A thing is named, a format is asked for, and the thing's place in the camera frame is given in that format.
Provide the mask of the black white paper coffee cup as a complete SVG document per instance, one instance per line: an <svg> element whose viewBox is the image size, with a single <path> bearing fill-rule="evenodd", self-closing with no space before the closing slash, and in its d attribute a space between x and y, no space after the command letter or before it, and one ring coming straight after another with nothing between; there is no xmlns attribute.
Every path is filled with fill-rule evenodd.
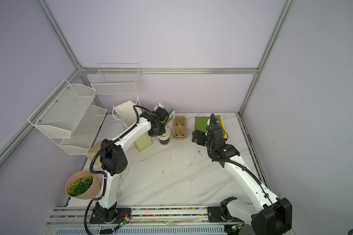
<svg viewBox="0 0 353 235"><path fill-rule="evenodd" d="M163 135L161 135L161 136L158 136L158 138L160 139L160 140L167 140L167 139L169 139L170 138L170 136L171 136L171 131L170 131L170 129L169 128L165 128L165 133L163 134Z"/></svg>

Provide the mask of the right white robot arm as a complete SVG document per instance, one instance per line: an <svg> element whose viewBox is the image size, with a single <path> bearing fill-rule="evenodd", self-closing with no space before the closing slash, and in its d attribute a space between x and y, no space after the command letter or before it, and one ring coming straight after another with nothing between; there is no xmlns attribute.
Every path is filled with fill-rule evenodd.
<svg viewBox="0 0 353 235"><path fill-rule="evenodd" d="M240 152L226 142L220 125L210 124L205 132L193 131L192 142L206 147L211 161L219 162L250 198L251 205L240 203L234 196L221 201L222 221L239 219L251 225L257 235L283 235L291 230L290 201L279 198L247 167Z"/></svg>

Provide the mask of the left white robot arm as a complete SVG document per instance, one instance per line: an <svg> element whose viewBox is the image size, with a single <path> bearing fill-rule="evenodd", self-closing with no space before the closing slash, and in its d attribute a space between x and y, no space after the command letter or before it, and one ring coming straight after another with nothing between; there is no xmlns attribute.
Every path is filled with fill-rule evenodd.
<svg viewBox="0 0 353 235"><path fill-rule="evenodd" d="M93 202L93 219L98 219L103 223L112 223L119 216L117 215L117 188L122 172L128 165L126 152L143 134L150 137L161 136L166 133L166 121L169 112L158 107L150 111L142 106L133 105L136 120L122 134L112 140L105 139L101 143L101 148L91 161L89 171L93 175L103 176L101 195L91 199L88 209Z"/></svg>

